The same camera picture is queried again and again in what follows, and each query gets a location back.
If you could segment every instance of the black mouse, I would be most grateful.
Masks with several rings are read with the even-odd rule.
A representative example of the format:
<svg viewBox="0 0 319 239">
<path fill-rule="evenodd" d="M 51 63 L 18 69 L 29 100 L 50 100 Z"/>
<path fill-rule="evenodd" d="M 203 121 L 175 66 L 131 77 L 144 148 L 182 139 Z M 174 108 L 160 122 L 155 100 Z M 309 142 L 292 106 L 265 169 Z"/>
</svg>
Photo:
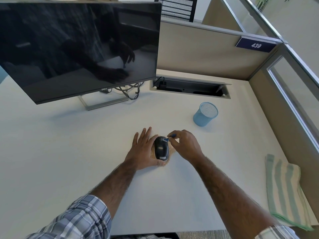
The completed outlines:
<svg viewBox="0 0 319 239">
<path fill-rule="evenodd" d="M 168 142 L 164 140 L 166 137 L 158 137 L 155 139 L 154 146 L 155 146 L 155 156 L 157 159 L 166 161 L 168 160 Z"/>
</svg>

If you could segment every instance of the mesh chair back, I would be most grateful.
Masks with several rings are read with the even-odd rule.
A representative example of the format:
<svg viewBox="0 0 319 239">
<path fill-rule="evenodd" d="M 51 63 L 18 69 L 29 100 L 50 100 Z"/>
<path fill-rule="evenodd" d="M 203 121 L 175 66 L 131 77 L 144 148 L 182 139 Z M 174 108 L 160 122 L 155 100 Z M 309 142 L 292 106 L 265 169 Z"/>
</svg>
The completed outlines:
<svg viewBox="0 0 319 239">
<path fill-rule="evenodd" d="M 193 22 L 197 0 L 155 0 L 162 3 L 162 16 Z"/>
</svg>

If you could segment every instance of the floor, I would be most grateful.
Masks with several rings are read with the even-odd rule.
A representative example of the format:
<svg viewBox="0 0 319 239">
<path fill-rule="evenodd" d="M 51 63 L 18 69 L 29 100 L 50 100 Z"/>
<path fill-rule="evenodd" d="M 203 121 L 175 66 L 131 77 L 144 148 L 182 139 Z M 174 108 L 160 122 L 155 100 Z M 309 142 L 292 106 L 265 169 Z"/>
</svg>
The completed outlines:
<svg viewBox="0 0 319 239">
<path fill-rule="evenodd" d="M 178 232 L 180 239 L 231 239 L 226 230 Z"/>
</svg>

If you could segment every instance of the pen holder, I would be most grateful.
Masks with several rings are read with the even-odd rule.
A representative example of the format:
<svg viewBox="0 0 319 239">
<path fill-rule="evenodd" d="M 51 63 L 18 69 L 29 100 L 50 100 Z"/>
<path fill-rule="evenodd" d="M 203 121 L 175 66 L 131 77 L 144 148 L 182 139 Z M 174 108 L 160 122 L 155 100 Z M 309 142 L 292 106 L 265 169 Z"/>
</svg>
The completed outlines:
<svg viewBox="0 0 319 239">
<path fill-rule="evenodd" d="M 203 102 L 193 116 L 193 121 L 198 126 L 206 126 L 217 115 L 218 109 L 215 105 L 210 102 Z"/>
</svg>

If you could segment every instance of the monitor base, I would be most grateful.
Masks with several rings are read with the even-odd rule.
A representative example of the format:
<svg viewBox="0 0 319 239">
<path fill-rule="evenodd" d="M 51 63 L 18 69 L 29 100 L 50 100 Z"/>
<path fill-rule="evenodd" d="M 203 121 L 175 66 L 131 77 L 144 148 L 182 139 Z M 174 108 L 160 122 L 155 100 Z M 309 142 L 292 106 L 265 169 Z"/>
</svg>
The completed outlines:
<svg viewBox="0 0 319 239">
<path fill-rule="evenodd" d="M 100 107 L 104 107 L 104 106 L 109 106 L 109 105 L 113 105 L 113 104 L 116 104 L 116 103 L 120 103 L 120 102 L 123 102 L 123 101 L 128 101 L 129 99 L 127 97 L 123 97 L 123 98 L 120 98 L 120 99 L 116 99 L 116 100 L 112 100 L 112 101 L 107 101 L 107 102 L 103 102 L 103 103 L 99 103 L 99 104 L 96 104 L 96 105 L 87 105 L 86 102 L 83 100 L 82 96 L 78 96 L 78 98 L 80 99 L 80 101 L 82 102 L 82 104 L 84 105 L 85 109 L 87 111 L 90 111 L 90 110 L 93 110 L 93 109 L 97 109 L 97 108 L 100 108 Z"/>
</svg>

